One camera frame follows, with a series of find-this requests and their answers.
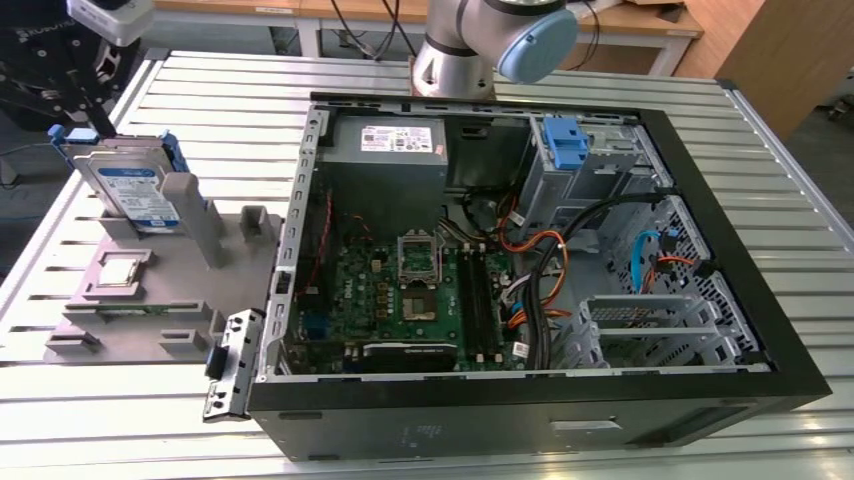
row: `aluminum extrusion table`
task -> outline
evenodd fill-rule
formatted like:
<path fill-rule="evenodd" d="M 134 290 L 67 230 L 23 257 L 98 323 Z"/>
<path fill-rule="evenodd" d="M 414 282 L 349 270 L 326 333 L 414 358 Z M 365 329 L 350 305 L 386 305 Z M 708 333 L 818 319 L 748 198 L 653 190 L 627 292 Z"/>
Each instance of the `aluminum extrusion table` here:
<path fill-rule="evenodd" d="M 114 121 L 126 134 L 171 129 L 220 212 L 251 202 L 285 215 L 313 90 L 406 94 L 407 65 L 172 52 L 144 62 Z M 669 113 L 833 396 L 679 449 L 293 464 L 252 421 L 202 423 L 202 365 L 42 364 L 103 234 L 75 174 L 0 289 L 0 477 L 854 478 L 854 235 L 741 94 L 709 80 L 593 73 L 497 79 L 497 90 Z"/>

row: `motherboard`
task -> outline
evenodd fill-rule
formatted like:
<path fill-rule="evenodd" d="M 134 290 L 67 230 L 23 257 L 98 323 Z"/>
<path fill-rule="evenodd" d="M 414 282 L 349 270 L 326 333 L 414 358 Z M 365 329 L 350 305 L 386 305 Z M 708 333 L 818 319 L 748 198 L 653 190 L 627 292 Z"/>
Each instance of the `motherboard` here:
<path fill-rule="evenodd" d="M 313 373 L 509 368 L 495 301 L 509 273 L 505 252 L 414 232 L 341 248 L 333 307 L 301 314 Z"/>

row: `ram slot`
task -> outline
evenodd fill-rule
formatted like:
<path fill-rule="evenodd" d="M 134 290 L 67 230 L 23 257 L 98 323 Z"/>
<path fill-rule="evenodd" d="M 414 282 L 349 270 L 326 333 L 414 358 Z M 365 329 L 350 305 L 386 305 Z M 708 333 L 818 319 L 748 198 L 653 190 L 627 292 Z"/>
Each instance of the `ram slot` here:
<path fill-rule="evenodd" d="M 490 295 L 490 276 L 481 252 L 458 253 L 458 274 L 466 334 L 466 352 L 470 357 L 491 358 L 498 353 L 495 318 Z"/>

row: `sticker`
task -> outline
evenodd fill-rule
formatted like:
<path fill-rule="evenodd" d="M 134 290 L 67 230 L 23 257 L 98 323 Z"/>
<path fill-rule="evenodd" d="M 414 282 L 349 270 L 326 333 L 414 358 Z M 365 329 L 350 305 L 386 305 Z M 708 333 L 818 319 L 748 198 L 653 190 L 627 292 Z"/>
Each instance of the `sticker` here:
<path fill-rule="evenodd" d="M 255 7 L 255 11 L 258 13 L 285 13 L 286 15 L 291 15 L 294 10 L 290 8 L 274 8 L 274 7 Z"/>
<path fill-rule="evenodd" d="M 697 32 L 690 32 L 687 30 L 667 30 L 667 35 L 671 37 L 695 37 Z"/>
<path fill-rule="evenodd" d="M 367 126 L 362 129 L 362 151 L 433 153 L 430 128 Z"/>
<path fill-rule="evenodd" d="M 146 227 L 174 227 L 180 220 L 175 207 L 158 191 L 160 179 L 148 168 L 99 168 L 102 185 L 119 202 L 128 219 Z"/>
<path fill-rule="evenodd" d="M 522 215 L 519 215 L 515 211 L 510 212 L 507 214 L 507 218 L 510 218 L 510 221 L 513 223 L 517 224 L 517 226 L 522 226 L 522 224 L 525 223 L 525 217 Z"/>
<path fill-rule="evenodd" d="M 527 343 L 513 342 L 513 356 L 514 357 L 529 358 L 529 350 L 530 349 L 531 349 L 531 347 L 529 347 Z"/>

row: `power supply label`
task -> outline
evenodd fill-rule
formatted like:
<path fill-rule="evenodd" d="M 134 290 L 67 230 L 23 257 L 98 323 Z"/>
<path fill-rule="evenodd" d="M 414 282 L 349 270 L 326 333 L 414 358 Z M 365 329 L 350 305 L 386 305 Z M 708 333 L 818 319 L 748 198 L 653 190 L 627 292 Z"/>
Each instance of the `power supply label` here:
<path fill-rule="evenodd" d="M 362 151 L 433 153 L 430 128 L 369 125 L 362 129 Z"/>

